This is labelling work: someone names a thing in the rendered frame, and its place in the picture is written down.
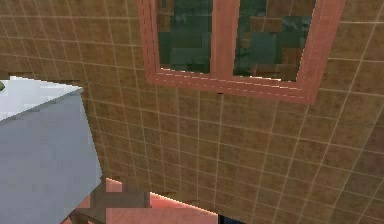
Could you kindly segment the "pink framed window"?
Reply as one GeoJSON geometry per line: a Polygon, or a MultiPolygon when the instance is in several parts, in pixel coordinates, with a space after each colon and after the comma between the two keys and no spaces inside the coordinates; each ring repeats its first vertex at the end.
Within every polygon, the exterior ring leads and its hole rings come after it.
{"type": "Polygon", "coordinates": [[[314,104],[346,0],[136,0],[150,84],[314,104]]]}

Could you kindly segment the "grey white cabinet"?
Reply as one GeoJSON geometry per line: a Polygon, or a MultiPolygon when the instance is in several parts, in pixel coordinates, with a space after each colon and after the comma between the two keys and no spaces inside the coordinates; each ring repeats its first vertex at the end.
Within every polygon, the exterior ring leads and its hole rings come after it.
{"type": "Polygon", "coordinates": [[[0,91],[0,224],[60,224],[101,182],[79,86],[12,76],[0,91]]]}

